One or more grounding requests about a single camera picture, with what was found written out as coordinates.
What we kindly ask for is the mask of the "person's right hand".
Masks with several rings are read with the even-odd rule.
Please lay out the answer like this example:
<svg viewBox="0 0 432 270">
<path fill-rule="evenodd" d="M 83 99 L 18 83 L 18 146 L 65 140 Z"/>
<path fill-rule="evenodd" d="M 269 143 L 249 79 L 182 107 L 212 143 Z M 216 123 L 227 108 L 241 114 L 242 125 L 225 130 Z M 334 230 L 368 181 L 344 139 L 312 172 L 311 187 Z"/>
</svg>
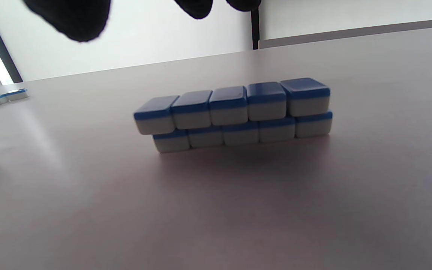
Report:
<svg viewBox="0 0 432 270">
<path fill-rule="evenodd" d="M 195 20 L 209 15 L 213 0 L 172 0 Z M 252 12 L 262 0 L 225 0 L 233 9 Z M 39 15 L 58 32 L 72 41 L 89 42 L 98 38 L 106 27 L 111 0 L 23 0 L 26 7 Z"/>
</svg>

